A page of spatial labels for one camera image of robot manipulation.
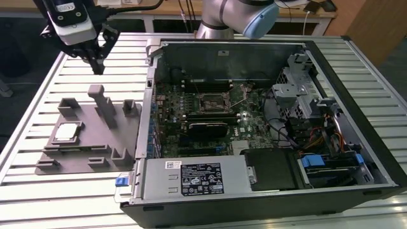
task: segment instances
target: metal slotted table surface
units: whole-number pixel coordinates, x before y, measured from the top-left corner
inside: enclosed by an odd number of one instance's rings
[[[0,155],[0,228],[139,228],[115,203],[115,177],[120,173],[35,175],[53,124],[57,103],[75,97],[91,103],[91,84],[101,83],[113,102],[143,101],[148,38],[192,38],[188,34],[123,33],[105,60],[105,74],[60,54]],[[352,42],[340,37],[267,36],[275,40],[313,40],[368,117],[398,162],[407,170],[407,106]],[[367,202],[326,216],[255,220],[187,227],[203,228],[406,228],[407,196]]]

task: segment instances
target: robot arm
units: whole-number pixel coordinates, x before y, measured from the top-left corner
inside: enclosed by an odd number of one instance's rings
[[[44,18],[48,21],[43,38],[71,57],[80,57],[89,63],[93,73],[103,74],[103,61],[108,56],[120,32],[105,22],[109,16],[120,12],[153,10],[157,4],[147,7],[108,9],[96,6],[93,0],[33,0]],[[104,45],[99,45],[97,37],[103,33]]]
[[[273,0],[204,0],[196,37],[232,39],[235,30],[247,38],[259,39],[272,28],[277,15]]]

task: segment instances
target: black cable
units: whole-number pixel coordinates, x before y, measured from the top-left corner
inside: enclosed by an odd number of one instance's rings
[[[271,129],[273,129],[275,132],[277,132],[287,140],[288,142],[291,143],[292,147],[293,148],[300,148],[299,144],[292,140],[291,137],[288,137],[288,135],[285,135],[277,128],[275,128],[269,123],[268,123],[268,126],[271,127]]]
[[[195,10],[193,10],[193,6],[192,6],[192,1],[189,0],[189,4],[191,4],[191,10],[192,10],[192,15],[193,15],[193,25],[196,26],[196,17],[195,17]]]
[[[281,8],[281,9],[288,9],[288,13],[289,13],[289,23],[291,23],[291,21],[292,21],[291,10],[299,10],[300,8],[291,8],[291,7],[285,4],[285,2],[284,2],[283,0],[280,0],[280,2],[287,6],[287,8],[285,8],[285,7],[280,7],[279,4],[276,4],[276,6],[277,6],[279,8]]]
[[[185,26],[185,29],[187,29],[187,33],[189,33],[187,18],[185,18],[185,12],[184,12],[183,5],[180,4],[180,0],[177,0],[177,3],[179,3],[179,8],[180,8],[180,17],[183,18],[183,21],[184,21],[184,26]]]
[[[124,13],[124,12],[133,12],[133,11],[141,11],[141,10],[155,10],[161,5],[163,1],[164,0],[159,0],[157,4],[155,4],[152,6],[136,6],[136,7],[109,9],[109,16],[112,16],[117,13]]]
[[[192,28],[192,16],[191,16],[191,9],[189,9],[188,0],[185,2],[187,2],[188,15],[189,15],[189,28],[191,28],[191,31],[193,32],[193,28]]]

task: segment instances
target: cable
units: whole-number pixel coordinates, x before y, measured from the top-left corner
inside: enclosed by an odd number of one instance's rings
[[[192,6],[192,1],[189,0],[189,4],[191,4],[191,10],[192,10],[192,16],[193,16],[193,25],[196,26],[196,17],[195,17],[195,10],[193,10],[193,6]]]
[[[141,11],[141,10],[155,10],[159,8],[164,0],[159,0],[157,4],[152,6],[136,6],[136,7],[127,7],[127,8],[115,8],[109,9],[109,16],[117,14],[117,13],[124,13],[124,12],[133,12],[133,11]]]
[[[297,143],[291,139],[291,137],[288,137],[277,128],[275,128],[271,124],[268,124],[268,126],[271,127],[271,129],[273,129],[275,132],[277,132],[291,143],[292,147],[295,148],[300,148],[300,146],[297,145]]]
[[[33,85],[39,85],[40,83],[7,83],[5,85],[24,85],[24,84],[33,84]]]
[[[188,15],[189,15],[189,28],[191,28],[191,32],[193,32],[193,28],[192,28],[192,16],[191,16],[191,9],[189,9],[189,2],[187,0],[187,8],[188,8]]]
[[[280,2],[281,2],[287,7],[280,7],[279,4],[276,4],[276,3],[275,3],[275,5],[276,5],[279,8],[281,8],[281,9],[288,9],[288,13],[289,13],[289,23],[291,23],[291,21],[292,21],[291,10],[299,10],[300,8],[291,8],[291,7],[285,4],[285,2],[284,2],[283,0],[280,0]]]
[[[188,24],[187,24],[185,12],[184,12],[183,5],[180,4],[180,0],[177,0],[177,3],[179,3],[179,8],[180,8],[180,17],[181,17],[181,19],[183,19],[183,21],[184,21],[184,26],[185,26],[185,29],[187,29],[187,33],[189,33]]]
[[[305,35],[305,24],[307,24],[307,17],[308,17],[309,11],[307,12],[305,15],[305,20],[304,20],[304,28],[303,28],[303,36]]]

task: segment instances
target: power supply label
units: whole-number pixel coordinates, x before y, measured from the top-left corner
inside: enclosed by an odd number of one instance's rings
[[[223,194],[220,163],[181,165],[183,196]]]

